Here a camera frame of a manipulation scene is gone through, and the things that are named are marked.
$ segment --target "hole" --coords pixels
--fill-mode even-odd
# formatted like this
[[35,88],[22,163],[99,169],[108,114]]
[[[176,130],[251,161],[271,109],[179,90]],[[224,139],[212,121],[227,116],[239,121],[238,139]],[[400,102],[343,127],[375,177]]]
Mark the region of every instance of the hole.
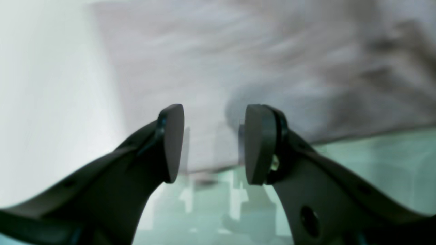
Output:
[[65,188],[71,188],[74,185],[76,185],[76,181],[74,181],[74,180],[68,180],[67,182],[64,183]]
[[366,185],[358,184],[357,189],[365,195],[371,194],[371,188]]
[[301,209],[301,223],[312,237],[320,236],[320,222],[318,215],[308,206],[304,206]]

